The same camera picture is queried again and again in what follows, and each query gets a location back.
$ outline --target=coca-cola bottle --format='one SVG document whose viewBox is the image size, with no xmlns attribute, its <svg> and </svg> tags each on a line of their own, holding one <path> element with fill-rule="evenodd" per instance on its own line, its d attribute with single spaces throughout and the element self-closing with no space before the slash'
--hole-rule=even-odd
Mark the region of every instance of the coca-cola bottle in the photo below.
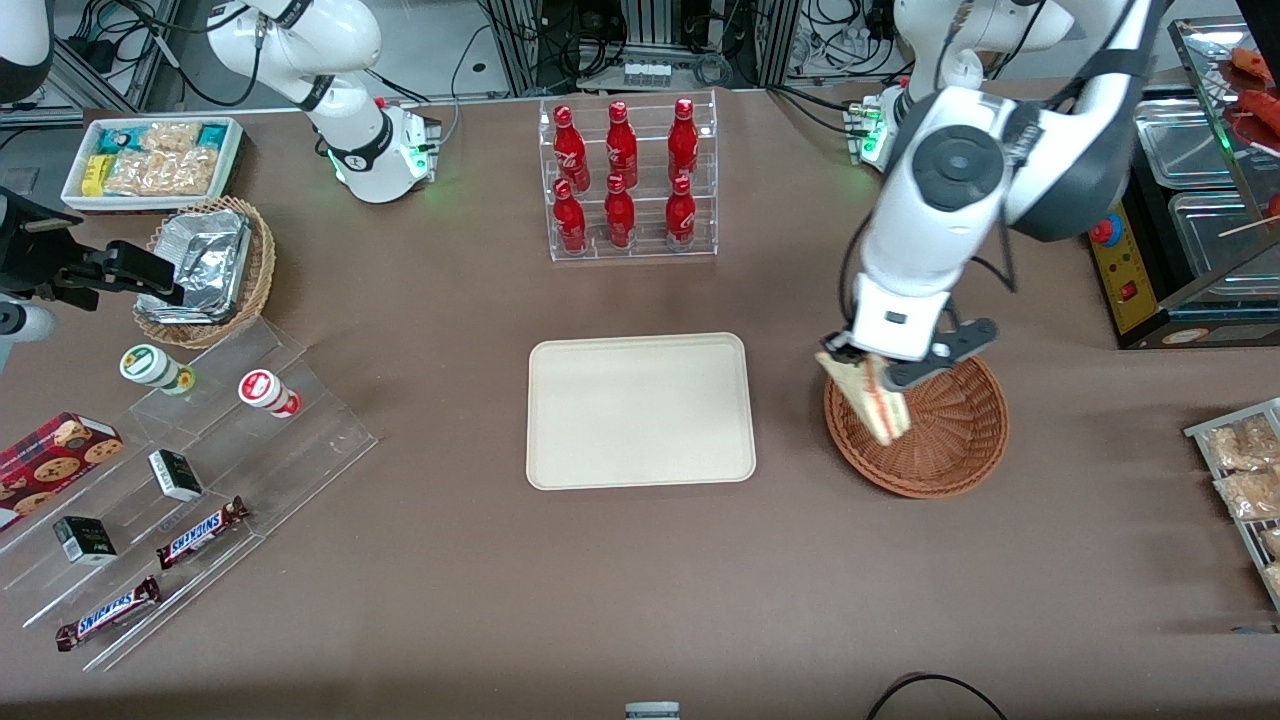
<svg viewBox="0 0 1280 720">
<path fill-rule="evenodd" d="M 680 176 L 694 177 L 698 169 L 698 127 L 694 126 L 694 101 L 676 100 L 676 122 L 667 136 L 667 174 L 671 182 Z"/>
<path fill-rule="evenodd" d="M 581 195 L 591 187 L 591 172 L 586 169 L 586 143 L 582 133 L 573 127 L 573 113 L 564 105 L 554 111 L 556 118 L 556 164 L 561 176 L 572 183 L 573 192 Z"/>
<path fill-rule="evenodd" d="M 627 193 L 627 183 L 621 174 L 609 176 L 609 196 L 604 199 L 604 217 L 609 223 L 609 243 L 627 250 L 635 241 L 636 205 Z"/>
<path fill-rule="evenodd" d="M 559 231 L 564 252 L 586 252 L 586 215 L 582 214 L 582 205 L 573 197 L 572 186 L 564 178 L 556 178 L 552 191 L 556 193 L 552 214 L 556 215 L 556 229 Z"/>
<path fill-rule="evenodd" d="M 627 122 L 627 104 L 621 100 L 609 104 L 609 135 L 604 146 L 609 152 L 609 172 L 622 176 L 628 188 L 635 187 L 640 182 L 636 131 Z"/>
<path fill-rule="evenodd" d="M 689 176 L 680 176 L 671 183 L 667 199 L 667 247 L 676 252 L 689 250 L 694 243 L 694 205 L 689 195 Z"/>
</svg>

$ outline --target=yellow control panel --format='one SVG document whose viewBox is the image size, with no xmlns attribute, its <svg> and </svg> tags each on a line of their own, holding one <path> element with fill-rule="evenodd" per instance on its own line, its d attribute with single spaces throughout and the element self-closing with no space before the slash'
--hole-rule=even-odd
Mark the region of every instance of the yellow control panel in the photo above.
<svg viewBox="0 0 1280 720">
<path fill-rule="evenodd" d="M 1117 205 L 1089 231 L 1089 247 L 1093 261 L 1098 264 L 1116 328 L 1126 333 L 1153 316 L 1160 306 L 1124 208 Z"/>
</svg>

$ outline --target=table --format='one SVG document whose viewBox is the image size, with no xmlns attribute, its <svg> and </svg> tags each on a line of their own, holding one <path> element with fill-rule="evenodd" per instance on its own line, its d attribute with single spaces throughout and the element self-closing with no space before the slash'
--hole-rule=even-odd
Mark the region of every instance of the table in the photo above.
<svg viewBox="0 0 1280 720">
<path fill-rule="evenodd" d="M 964 497 L 890 496 L 828 439 L 813 360 L 878 179 L 763 92 L 719 102 L 721 255 L 608 268 L 547 256 L 536 102 L 465 106 L 439 182 L 385 206 L 334 182 L 301 114 L 241 115 L 234 191 L 279 246 L 266 315 L 384 441 L 105 675 L 0 606 L 0 716 L 844 719 L 933 670 L 1010 717 L 1275 717 L 1280 644 L 1228 633 L 1275 616 L 1180 429 L 1280 395 L 1280 351 L 1117 352 L 1088 251 L 1016 238 L 1016 299 L 980 270 L 956 288 L 1001 325 L 1005 461 Z M 13 354 L 0 437 L 141 395 L 115 373 L 129 301 L 59 307 Z M 751 479 L 529 486 L 536 343 L 717 331 L 746 345 Z"/>
</svg>

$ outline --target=round wicker basket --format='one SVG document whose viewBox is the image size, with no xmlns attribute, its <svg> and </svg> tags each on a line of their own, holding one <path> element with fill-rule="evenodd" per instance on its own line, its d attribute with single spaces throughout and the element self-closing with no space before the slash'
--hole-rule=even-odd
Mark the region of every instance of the round wicker basket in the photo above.
<svg viewBox="0 0 1280 720">
<path fill-rule="evenodd" d="M 271 237 L 271 228 L 266 227 L 257 209 L 237 197 L 219 197 L 183 208 L 178 213 L 212 213 L 216 210 L 243 213 L 253 223 L 250 254 L 244 260 L 244 279 L 241 282 L 239 307 L 236 315 L 221 325 L 161 325 L 147 320 L 134 310 L 133 320 L 148 338 L 156 342 L 189 350 L 204 350 L 230 334 L 239 325 L 259 316 L 262 313 L 262 306 L 266 305 L 266 296 L 271 292 L 271 273 L 275 272 L 275 240 Z M 155 250 L 159 240 L 160 228 L 156 228 L 151 233 L 151 241 L 147 242 L 147 250 Z"/>
<path fill-rule="evenodd" d="M 906 391 L 911 429 L 876 442 L 828 378 L 827 429 L 840 454 L 868 480 L 906 497 L 934 498 L 975 488 L 1009 443 L 1009 409 L 986 363 L 970 357 Z"/>
</svg>

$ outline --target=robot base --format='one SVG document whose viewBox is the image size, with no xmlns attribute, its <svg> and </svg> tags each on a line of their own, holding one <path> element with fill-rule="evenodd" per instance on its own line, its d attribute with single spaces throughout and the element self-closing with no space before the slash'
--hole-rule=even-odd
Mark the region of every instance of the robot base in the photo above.
<svg viewBox="0 0 1280 720">
<path fill-rule="evenodd" d="M 884 172 L 897 140 L 893 106 L 902 92 L 901 87 L 891 87 L 879 95 L 868 95 L 860 105 L 854 104 L 845 110 L 845 129 L 865 133 L 849 138 L 849 159 L 855 165 L 864 163 Z"/>
<path fill-rule="evenodd" d="M 374 160 L 372 168 L 352 172 L 329 154 L 338 179 L 351 193 L 365 202 L 390 202 L 413 190 L 419 183 L 435 181 L 440 155 L 440 126 L 430 124 L 421 115 L 401 108 L 384 108 L 392 120 L 392 143 Z"/>
</svg>

